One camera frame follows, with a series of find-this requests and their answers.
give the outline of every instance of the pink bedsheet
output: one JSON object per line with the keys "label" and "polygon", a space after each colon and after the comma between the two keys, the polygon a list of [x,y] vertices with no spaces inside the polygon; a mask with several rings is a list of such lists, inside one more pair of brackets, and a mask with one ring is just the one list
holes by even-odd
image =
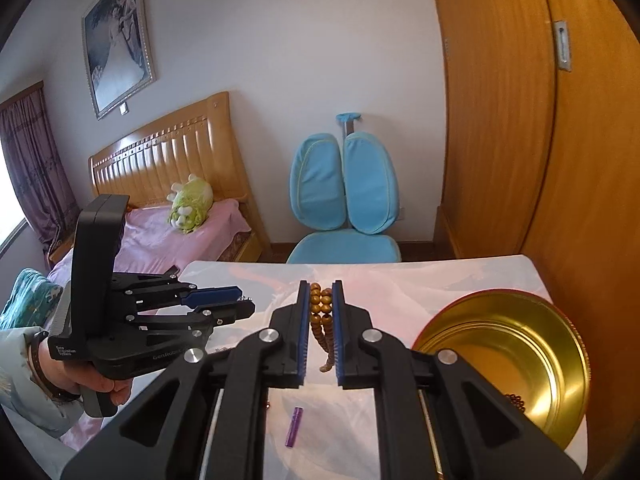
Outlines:
{"label": "pink bedsheet", "polygon": [[[162,274],[171,266],[180,272],[191,262],[214,262],[239,232],[251,228],[233,199],[215,202],[209,217],[193,233],[183,234],[166,221],[171,206],[134,209],[127,214],[122,246],[116,256],[116,272]],[[49,273],[49,279],[66,285],[71,278],[73,250]]]}

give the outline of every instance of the chair backrest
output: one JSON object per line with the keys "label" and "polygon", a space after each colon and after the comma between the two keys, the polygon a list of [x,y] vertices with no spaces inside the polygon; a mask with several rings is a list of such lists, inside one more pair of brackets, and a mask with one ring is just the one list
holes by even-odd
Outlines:
{"label": "chair backrest", "polygon": [[344,140],[342,172],[349,220],[364,234],[381,233],[399,212],[398,180],[384,145],[355,132]]}
{"label": "chair backrest", "polygon": [[338,141],[313,134],[300,145],[291,165],[289,199],[296,218],[312,229],[330,231],[347,219]]}

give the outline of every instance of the chair seat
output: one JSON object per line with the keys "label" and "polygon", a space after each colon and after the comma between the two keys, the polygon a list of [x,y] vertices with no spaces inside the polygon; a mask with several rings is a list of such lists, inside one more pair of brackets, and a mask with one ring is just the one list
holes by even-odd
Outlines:
{"label": "chair seat", "polygon": [[287,263],[390,264],[400,261],[400,249],[393,238],[341,229],[306,236],[293,249]]}

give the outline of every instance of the bracelet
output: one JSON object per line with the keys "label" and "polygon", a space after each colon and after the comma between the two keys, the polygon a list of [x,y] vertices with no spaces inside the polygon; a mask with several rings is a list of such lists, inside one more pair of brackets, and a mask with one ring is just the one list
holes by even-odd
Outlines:
{"label": "bracelet", "polygon": [[40,381],[41,384],[49,391],[50,397],[53,400],[58,400],[61,402],[73,402],[74,400],[78,400],[80,398],[79,395],[70,394],[68,391],[63,390],[62,388],[57,387],[51,381],[49,381],[40,366],[40,343],[49,336],[49,332],[46,330],[42,330],[38,332],[30,343],[30,355],[31,355],[31,365],[33,365],[33,372]]}

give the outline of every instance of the light blue jacket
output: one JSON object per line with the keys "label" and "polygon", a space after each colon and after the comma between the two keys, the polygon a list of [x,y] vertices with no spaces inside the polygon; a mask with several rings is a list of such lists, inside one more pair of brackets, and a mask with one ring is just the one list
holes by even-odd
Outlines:
{"label": "light blue jacket", "polygon": [[57,480],[75,454],[58,438],[78,421],[84,409],[79,401],[54,402],[31,380],[27,349],[40,330],[0,331],[0,403],[31,455]]}

